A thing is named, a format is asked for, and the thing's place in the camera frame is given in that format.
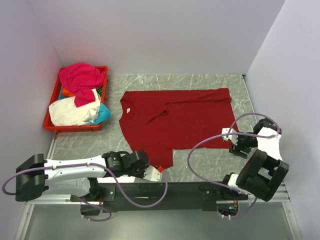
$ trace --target blue cloth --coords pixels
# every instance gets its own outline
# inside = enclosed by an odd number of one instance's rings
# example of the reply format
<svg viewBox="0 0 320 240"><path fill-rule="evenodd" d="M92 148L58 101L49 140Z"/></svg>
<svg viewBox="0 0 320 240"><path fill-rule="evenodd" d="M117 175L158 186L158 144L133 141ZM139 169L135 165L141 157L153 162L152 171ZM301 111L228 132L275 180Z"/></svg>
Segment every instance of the blue cloth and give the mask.
<svg viewBox="0 0 320 240"><path fill-rule="evenodd" d="M61 87L61 90L60 90L60 94L58 98L59 100L68 98L68 96L62 96L62 88L63 87ZM97 125L107 120L111 116L110 110L102 102L100 103L100 109L98 114L99 114L98 118L93 123L87 123L86 125Z"/></svg>

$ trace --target red plastic basket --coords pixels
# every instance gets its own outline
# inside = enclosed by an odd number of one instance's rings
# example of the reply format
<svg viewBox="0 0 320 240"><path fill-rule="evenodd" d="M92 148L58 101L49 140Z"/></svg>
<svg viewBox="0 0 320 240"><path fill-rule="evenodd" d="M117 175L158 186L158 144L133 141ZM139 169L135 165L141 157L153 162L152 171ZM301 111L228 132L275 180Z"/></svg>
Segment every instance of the red plastic basket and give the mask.
<svg viewBox="0 0 320 240"><path fill-rule="evenodd" d="M104 103L106 99L106 90L107 90L107 82L108 82L108 67L107 66L95 66L95 67L99 69L101 73L105 72L105 79L103 81L103 92L101 96L101 102ZM61 85L60 77L58 74L49 105L58 100L61 87L62 85ZM99 123L97 125L54 126L51 122L49 108L48 108L44 118L43 127L47 130L53 131L54 133L90 132L90 131L100 131L102 128L102 123Z"/></svg>

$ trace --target red t-shirt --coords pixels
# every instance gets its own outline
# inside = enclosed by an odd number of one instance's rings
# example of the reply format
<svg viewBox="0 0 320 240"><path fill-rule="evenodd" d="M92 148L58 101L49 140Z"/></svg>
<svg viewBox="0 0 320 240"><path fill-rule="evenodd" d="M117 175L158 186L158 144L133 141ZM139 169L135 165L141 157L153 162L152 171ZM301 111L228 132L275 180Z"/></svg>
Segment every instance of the red t-shirt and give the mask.
<svg viewBox="0 0 320 240"><path fill-rule="evenodd" d="M173 166L173 149L191 149L235 120L228 88L126 91L120 102L125 139L132 151L145 150L154 167ZM202 147L228 149L231 143L220 137Z"/></svg>

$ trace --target robotic arm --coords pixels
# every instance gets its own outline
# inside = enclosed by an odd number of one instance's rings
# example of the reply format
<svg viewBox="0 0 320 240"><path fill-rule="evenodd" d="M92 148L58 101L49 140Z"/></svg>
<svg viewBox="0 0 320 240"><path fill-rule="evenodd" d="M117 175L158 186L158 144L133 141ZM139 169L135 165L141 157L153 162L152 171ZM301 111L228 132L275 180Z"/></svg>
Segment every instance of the robotic arm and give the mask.
<svg viewBox="0 0 320 240"><path fill-rule="evenodd" d="M243 193L251 193L266 202L269 201L289 171L289 165L282 161L279 152L281 130L279 133L276 130L277 127L265 118L253 128L253 133L259 136L275 135L273 138L224 136L225 141L232 142L229 152L236 156L247 158L252 148L257 150L239 174L233 172L227 174L222 183ZM235 132L234 129L222 129L223 134ZM149 164L148 155L143 150L133 153L110 151L92 158L61 161L45 160L43 154L36 154L20 165L16 172L39 167L48 169L18 175L15 200L31 201L48 194L75 195L86 201L97 199L100 194L97 178L107 178L111 175L103 168L91 164L107 167L117 178L128 175L158 182L162 175Z"/></svg>
<svg viewBox="0 0 320 240"><path fill-rule="evenodd" d="M222 133L229 133L229 128L223 128ZM277 133L277 127L267 118L261 119L253 128L253 134L271 136L261 138L242 135L224 136L223 140L231 141L229 152L247 158L251 148L257 148L239 174L230 173L223 179L223 183L239 189L244 193L251 193L264 201L269 201L276 193L281 182L289 171L289 165L283 162L279 152L279 141L282 131Z"/></svg>
<svg viewBox="0 0 320 240"><path fill-rule="evenodd" d="M41 195L70 194L92 201L100 194L97 178L111 177L103 168L90 165L93 163L109 168L116 177L128 175L157 182L162 174L149 165L148 155L143 150L130 154L126 151L110 151L92 158L61 161L45 160L43 154L36 154L20 165L16 172L38 167L53 166L54 169L17 176L15 200L25 202L37 199Z"/></svg>

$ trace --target t-shirt sleeve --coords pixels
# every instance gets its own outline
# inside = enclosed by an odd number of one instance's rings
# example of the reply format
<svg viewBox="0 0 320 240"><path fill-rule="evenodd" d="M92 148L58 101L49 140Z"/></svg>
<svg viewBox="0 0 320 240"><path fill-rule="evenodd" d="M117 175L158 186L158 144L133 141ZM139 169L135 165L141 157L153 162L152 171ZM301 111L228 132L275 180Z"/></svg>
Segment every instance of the t-shirt sleeve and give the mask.
<svg viewBox="0 0 320 240"><path fill-rule="evenodd" d="M133 104L145 124L158 116L168 114L166 103L160 98L139 98L135 99Z"/></svg>

